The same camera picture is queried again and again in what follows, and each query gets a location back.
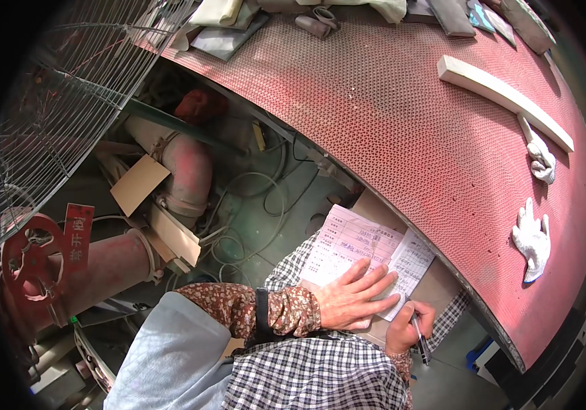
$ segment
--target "person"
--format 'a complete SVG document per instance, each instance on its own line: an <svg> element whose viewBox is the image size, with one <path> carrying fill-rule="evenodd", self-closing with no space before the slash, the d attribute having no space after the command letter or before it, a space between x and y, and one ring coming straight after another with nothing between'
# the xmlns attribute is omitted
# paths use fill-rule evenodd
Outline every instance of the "person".
<svg viewBox="0 0 586 410"><path fill-rule="evenodd" d="M370 260L315 292L298 286L314 237L256 291L192 283L166 292L145 320L104 402L111 409L411 409L410 348L435 318L407 301L379 346L349 332L369 326L400 295L373 300L396 280ZM246 348L223 359L230 338Z"/></svg>

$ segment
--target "glove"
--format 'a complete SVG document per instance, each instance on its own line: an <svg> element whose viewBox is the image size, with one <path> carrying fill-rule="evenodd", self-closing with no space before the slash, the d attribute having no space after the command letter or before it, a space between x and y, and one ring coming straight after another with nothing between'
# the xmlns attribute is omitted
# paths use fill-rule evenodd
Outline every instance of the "glove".
<svg viewBox="0 0 586 410"><path fill-rule="evenodd" d="M530 128L530 124L520 114L518 114L518 121L523 134L525 134L525 140L528 142L528 153L533 159L530 164L530 172L535 178L548 185L552 184L555 181L555 168L557 166L555 156L548 151L545 142Z"/></svg>
<svg viewBox="0 0 586 410"><path fill-rule="evenodd" d="M518 222L512 228L511 237L528 261L523 282L534 282L543 274L543 268L550 257L550 232L548 215L543 215L543 221L534 219L532 198L528 198L524 209L521 207L518 210Z"/></svg>

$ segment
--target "red conveyor belt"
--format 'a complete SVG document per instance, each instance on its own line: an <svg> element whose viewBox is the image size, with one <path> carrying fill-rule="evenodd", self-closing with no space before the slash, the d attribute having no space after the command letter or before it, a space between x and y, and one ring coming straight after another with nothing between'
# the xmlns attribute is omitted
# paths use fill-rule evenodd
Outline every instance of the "red conveyor belt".
<svg viewBox="0 0 586 410"><path fill-rule="evenodd" d="M381 193L472 285L529 368L586 273L586 128L573 96L518 36L515 50L481 31L454 39L440 26L388 25L367 6L336 14L342 28L324 40L275 15L228 63L199 51L163 56L270 111ZM570 155L544 137L558 160L553 185L531 176L515 114L438 79L442 54L510 84L568 132ZM550 218L552 252L524 285L510 233L528 196L535 217Z"/></svg>

